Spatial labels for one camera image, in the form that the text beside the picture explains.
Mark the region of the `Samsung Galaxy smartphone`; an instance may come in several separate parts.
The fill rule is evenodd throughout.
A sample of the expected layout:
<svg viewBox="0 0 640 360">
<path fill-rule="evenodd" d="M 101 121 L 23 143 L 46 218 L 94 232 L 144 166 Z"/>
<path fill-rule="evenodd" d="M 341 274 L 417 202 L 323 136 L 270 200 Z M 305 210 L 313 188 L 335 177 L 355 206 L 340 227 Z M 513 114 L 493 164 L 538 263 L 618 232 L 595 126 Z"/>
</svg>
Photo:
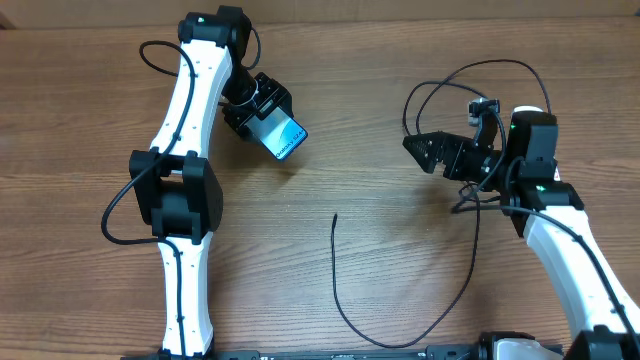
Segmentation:
<svg viewBox="0 0 640 360">
<path fill-rule="evenodd" d="M 284 161 L 307 138 L 308 133 L 281 108 L 275 108 L 265 119 L 252 117 L 247 126 L 251 133 L 279 161 Z"/>
</svg>

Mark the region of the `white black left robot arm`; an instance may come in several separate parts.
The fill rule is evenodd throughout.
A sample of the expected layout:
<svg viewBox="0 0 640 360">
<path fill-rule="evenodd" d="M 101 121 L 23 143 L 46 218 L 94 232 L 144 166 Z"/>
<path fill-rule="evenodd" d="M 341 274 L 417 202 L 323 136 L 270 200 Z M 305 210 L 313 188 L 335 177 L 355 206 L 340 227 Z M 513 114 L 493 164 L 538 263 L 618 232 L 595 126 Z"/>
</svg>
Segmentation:
<svg viewBox="0 0 640 360">
<path fill-rule="evenodd" d="M 308 136 L 294 118 L 290 92 L 243 66 L 254 31 L 239 7 L 186 15 L 178 25 L 180 70 L 163 126 L 148 150 L 130 157 L 141 216 L 164 267 L 166 329 L 157 359 L 212 355 L 208 253 L 223 214 L 223 191 L 209 162 L 216 115 L 279 161 Z"/>
</svg>

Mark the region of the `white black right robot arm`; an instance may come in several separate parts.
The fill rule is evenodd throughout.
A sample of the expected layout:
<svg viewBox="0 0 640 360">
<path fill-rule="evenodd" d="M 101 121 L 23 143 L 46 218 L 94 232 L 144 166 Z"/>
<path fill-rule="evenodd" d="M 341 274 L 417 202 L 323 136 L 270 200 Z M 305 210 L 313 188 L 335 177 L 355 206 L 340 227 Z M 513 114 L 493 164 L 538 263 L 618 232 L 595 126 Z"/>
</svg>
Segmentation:
<svg viewBox="0 0 640 360">
<path fill-rule="evenodd" d="M 468 199 L 497 192 L 496 209 L 509 217 L 534 251 L 561 301 L 572 345 L 569 359 L 636 359 L 639 307 L 598 247 L 584 203 L 559 178 L 554 115 L 532 106 L 514 109 L 509 125 L 480 115 L 474 138 L 442 131 L 409 135 L 403 146 L 426 173 L 473 184 Z"/>
</svg>

